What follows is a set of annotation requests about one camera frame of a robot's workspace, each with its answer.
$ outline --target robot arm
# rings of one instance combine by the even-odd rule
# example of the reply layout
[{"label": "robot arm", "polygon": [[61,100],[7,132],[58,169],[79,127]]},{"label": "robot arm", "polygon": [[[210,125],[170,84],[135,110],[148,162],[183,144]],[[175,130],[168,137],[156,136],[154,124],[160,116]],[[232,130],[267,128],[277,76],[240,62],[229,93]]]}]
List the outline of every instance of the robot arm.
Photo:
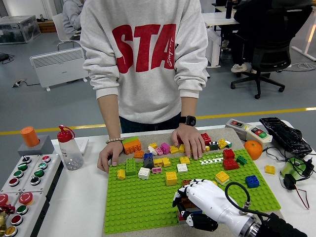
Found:
[{"label": "robot arm", "polygon": [[[187,211],[180,203],[181,199],[185,197],[188,197],[204,214],[192,214]],[[273,213],[272,215],[262,213],[269,219],[263,221],[261,218],[262,224],[256,223],[255,217],[248,213],[247,209],[237,208],[237,203],[231,197],[226,197],[225,192],[209,180],[194,179],[190,184],[180,188],[175,193],[172,206],[178,207],[189,226],[201,230],[214,231],[219,223],[226,224],[238,237],[266,237],[268,235],[307,237],[306,234],[294,229]]]}]

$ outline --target gray box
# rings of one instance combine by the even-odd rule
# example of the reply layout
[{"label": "gray box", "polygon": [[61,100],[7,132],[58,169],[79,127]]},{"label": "gray box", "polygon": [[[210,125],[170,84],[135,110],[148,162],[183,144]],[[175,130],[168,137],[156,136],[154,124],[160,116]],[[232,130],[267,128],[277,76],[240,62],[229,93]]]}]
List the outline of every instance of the gray box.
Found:
[{"label": "gray box", "polygon": [[44,155],[52,154],[54,151],[54,146],[49,138],[49,135],[40,135],[39,144],[34,147],[28,147],[25,142],[18,149],[19,155],[22,156],[32,156],[32,155]]},{"label": "gray box", "polygon": [[0,18],[0,44],[27,43],[40,35],[35,16]]}]

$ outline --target yellow lego brick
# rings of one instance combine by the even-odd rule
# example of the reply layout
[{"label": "yellow lego brick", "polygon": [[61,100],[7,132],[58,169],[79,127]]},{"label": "yellow lego brick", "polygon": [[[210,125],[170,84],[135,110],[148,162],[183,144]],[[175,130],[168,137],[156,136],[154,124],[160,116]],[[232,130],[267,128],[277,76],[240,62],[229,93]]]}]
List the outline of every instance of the yellow lego brick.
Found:
[{"label": "yellow lego brick", "polygon": [[118,170],[118,179],[124,180],[125,179],[125,170],[124,169],[119,169]]},{"label": "yellow lego brick", "polygon": [[181,164],[190,164],[190,160],[188,157],[180,157]]},{"label": "yellow lego brick", "polygon": [[274,166],[266,165],[265,172],[267,174],[276,174],[276,168]]},{"label": "yellow lego brick", "polygon": [[223,185],[229,181],[229,176],[224,171],[221,171],[217,175],[215,175],[215,179],[217,182]]},{"label": "yellow lego brick", "polygon": [[176,172],[166,172],[166,183],[167,186],[177,185],[177,174]]},{"label": "yellow lego brick", "polygon": [[170,146],[170,153],[171,154],[176,154],[179,152],[179,149],[175,146]]},{"label": "yellow lego brick", "polygon": [[186,148],[184,146],[184,144],[181,144],[179,147],[179,152],[184,153],[186,151]]},{"label": "yellow lego brick", "polygon": [[169,158],[165,157],[162,158],[163,167],[169,167],[171,165],[171,162],[169,161]]},{"label": "yellow lego brick", "polygon": [[149,146],[151,146],[151,147],[154,148],[154,149],[156,149],[156,148],[158,147],[158,145],[157,145],[156,142],[154,142],[154,143],[152,143],[152,144],[149,144]]},{"label": "yellow lego brick", "polygon": [[218,141],[218,147],[219,149],[224,149],[227,146],[227,142],[224,139],[221,139]]},{"label": "yellow lego brick", "polygon": [[154,167],[163,166],[162,159],[154,159]]}]

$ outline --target storage box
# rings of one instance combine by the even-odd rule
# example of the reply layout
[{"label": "storage box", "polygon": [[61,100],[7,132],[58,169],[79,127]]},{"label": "storage box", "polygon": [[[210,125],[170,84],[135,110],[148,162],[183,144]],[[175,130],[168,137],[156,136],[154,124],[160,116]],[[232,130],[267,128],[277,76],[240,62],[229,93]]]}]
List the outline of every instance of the storage box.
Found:
[{"label": "storage box", "polygon": [[0,18],[0,44],[27,43],[40,34],[35,16]]}]

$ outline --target water bottle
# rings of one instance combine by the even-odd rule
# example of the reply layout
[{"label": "water bottle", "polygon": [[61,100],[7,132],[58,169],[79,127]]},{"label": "water bottle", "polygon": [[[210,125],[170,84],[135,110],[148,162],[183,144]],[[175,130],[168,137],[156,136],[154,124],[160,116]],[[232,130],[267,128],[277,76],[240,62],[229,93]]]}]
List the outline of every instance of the water bottle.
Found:
[{"label": "water bottle", "polygon": [[227,7],[226,7],[226,19],[230,19],[232,17],[232,10],[233,10],[233,0],[228,0]]},{"label": "water bottle", "polygon": [[83,165],[83,157],[75,141],[75,133],[63,125],[59,128],[61,131],[57,134],[57,138],[65,165],[69,170],[79,169]]}]

